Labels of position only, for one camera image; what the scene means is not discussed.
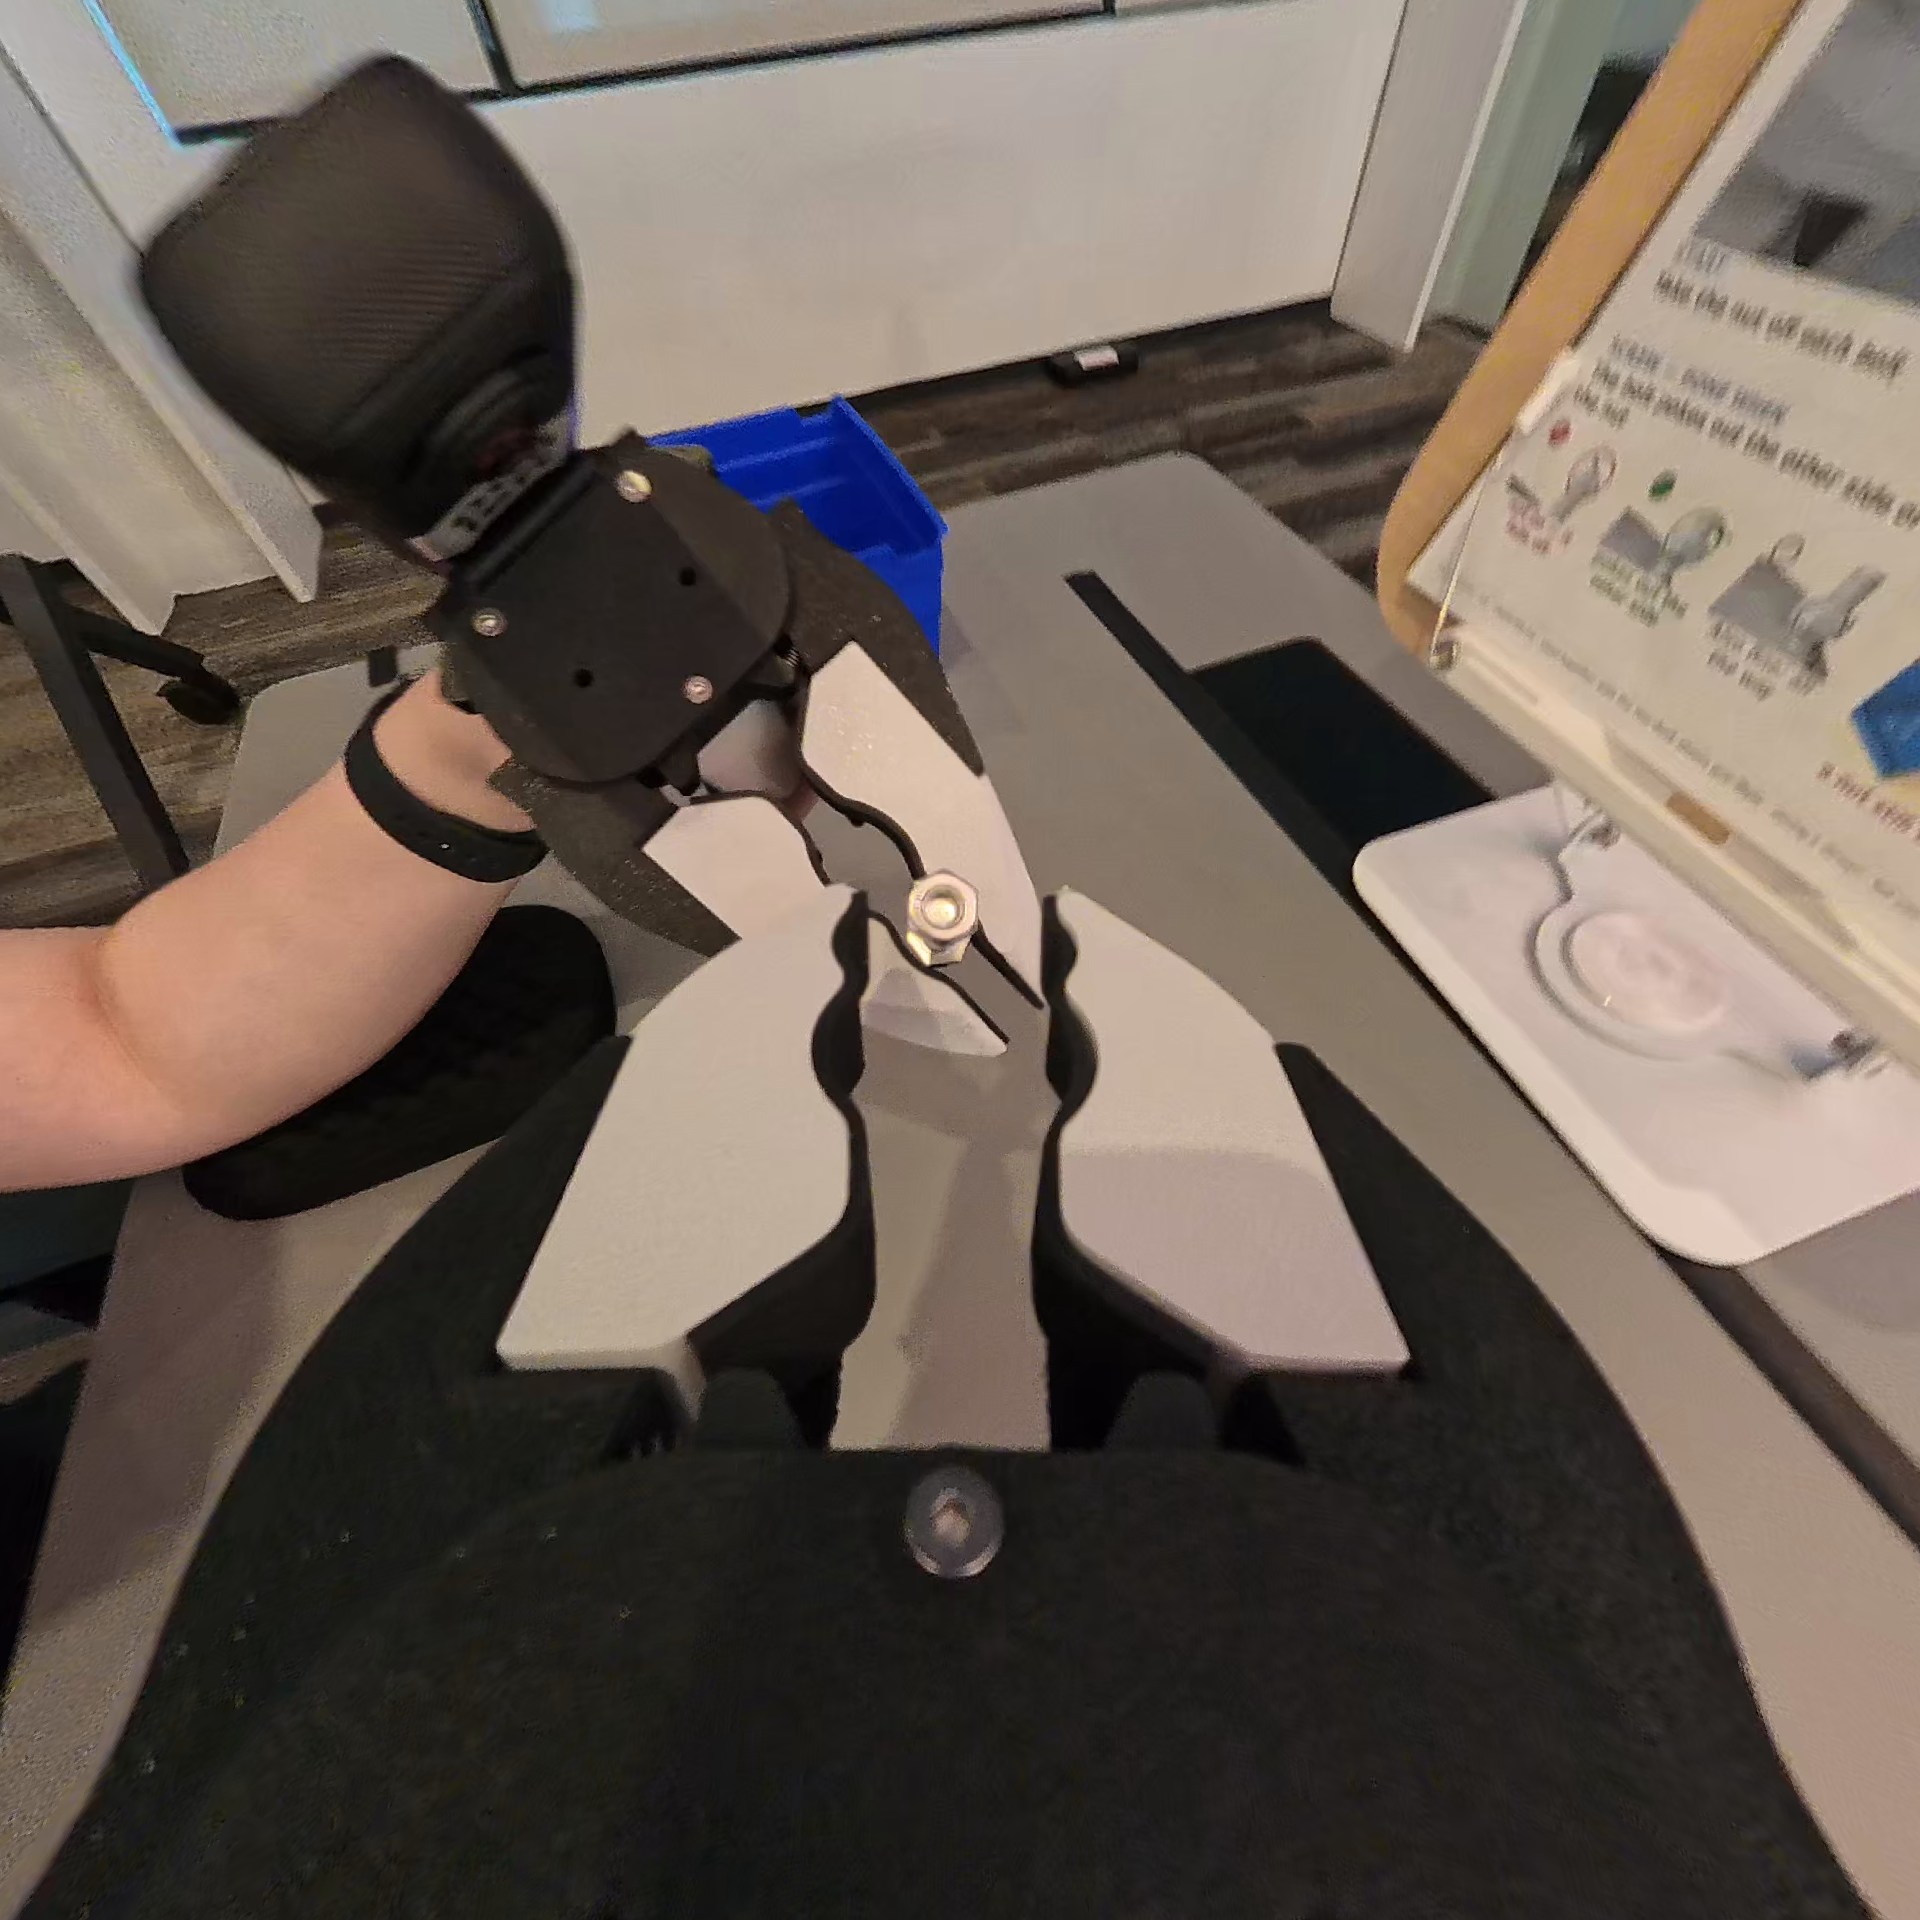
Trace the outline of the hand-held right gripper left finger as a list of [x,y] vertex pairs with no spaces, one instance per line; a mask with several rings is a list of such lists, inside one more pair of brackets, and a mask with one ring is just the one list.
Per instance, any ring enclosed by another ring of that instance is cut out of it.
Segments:
[[779,1384],[822,1449],[875,1306],[872,914],[830,886],[637,1020],[497,1338],[517,1374]]

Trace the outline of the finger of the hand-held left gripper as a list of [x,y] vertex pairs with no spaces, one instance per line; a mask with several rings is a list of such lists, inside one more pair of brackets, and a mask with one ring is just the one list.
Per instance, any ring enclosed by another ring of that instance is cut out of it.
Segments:
[[822,801],[897,846],[909,886],[936,871],[971,881],[984,947],[966,955],[1040,1007],[1040,896],[1001,801],[862,647],[810,678],[800,760]]
[[[832,888],[817,846],[769,798],[696,801],[657,833],[648,857],[714,912],[736,938],[757,938],[792,922]],[[1009,1038],[946,977],[984,947],[971,881],[932,871],[905,891],[904,924],[869,914],[865,1026],[899,1043],[998,1058]]]

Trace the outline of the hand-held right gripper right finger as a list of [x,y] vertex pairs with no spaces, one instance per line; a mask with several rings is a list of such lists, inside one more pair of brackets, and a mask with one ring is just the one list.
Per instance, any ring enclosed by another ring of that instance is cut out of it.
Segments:
[[1234,1415],[1272,1377],[1394,1379],[1411,1347],[1278,1040],[1106,905],[1042,908],[1048,1438],[1099,1449],[1178,1377]]

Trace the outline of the blue plastic bin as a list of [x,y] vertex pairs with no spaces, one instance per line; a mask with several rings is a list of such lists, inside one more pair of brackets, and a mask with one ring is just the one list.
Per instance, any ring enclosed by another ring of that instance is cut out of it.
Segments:
[[715,475],[755,507],[796,504],[832,545],[875,571],[942,650],[946,519],[845,398],[784,408],[651,436],[702,449]]

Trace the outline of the person's left forearm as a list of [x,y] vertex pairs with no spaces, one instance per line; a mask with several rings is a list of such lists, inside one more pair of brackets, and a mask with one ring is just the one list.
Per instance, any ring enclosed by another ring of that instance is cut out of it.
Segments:
[[418,1024],[509,898],[330,777],[113,927],[8,929],[5,1194],[145,1178],[292,1118]]

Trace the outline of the black elbow rest pad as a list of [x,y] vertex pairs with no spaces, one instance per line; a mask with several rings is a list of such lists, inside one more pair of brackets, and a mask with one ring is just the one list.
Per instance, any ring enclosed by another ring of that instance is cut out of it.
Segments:
[[228,1220],[323,1209],[508,1134],[602,1040],[618,998],[603,947],[574,914],[502,908],[418,1024],[296,1118],[180,1170]]

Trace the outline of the person's left hand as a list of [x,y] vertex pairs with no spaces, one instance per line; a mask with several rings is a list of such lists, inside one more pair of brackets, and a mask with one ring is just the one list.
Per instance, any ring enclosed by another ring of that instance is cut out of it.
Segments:
[[376,758],[388,775],[444,811],[478,807],[478,795],[493,790],[509,761],[492,726],[449,697],[440,667],[390,688],[371,728]]

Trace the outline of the black smartwatch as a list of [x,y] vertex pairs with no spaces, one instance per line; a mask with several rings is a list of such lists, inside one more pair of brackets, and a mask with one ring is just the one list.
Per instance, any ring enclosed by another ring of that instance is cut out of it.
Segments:
[[547,860],[540,833],[502,833],[420,801],[378,748],[378,723],[404,688],[369,710],[342,750],[342,777],[360,810],[388,842],[422,864],[480,886],[517,882]]

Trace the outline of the wooden document stand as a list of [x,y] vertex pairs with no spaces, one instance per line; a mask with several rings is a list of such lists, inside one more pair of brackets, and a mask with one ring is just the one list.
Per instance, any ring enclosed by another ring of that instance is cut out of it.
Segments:
[[1700,4],[1387,518],[1387,627],[1544,785],[1376,840],[1361,898],[1621,1212],[1714,1266],[1917,1186],[1915,924],[1843,918],[1453,616],[1518,432],[1803,4]]

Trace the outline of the window with white blinds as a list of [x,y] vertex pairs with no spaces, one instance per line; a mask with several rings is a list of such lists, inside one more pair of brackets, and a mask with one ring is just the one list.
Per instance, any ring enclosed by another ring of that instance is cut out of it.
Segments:
[[1114,12],[1099,2],[92,2],[178,138],[292,110],[369,57],[475,102]]

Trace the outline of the instruction board on stand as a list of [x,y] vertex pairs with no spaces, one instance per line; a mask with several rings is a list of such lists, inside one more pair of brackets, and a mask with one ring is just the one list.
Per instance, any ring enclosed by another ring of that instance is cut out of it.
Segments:
[[1803,4],[1472,518],[1453,616],[1915,924],[1917,14]]

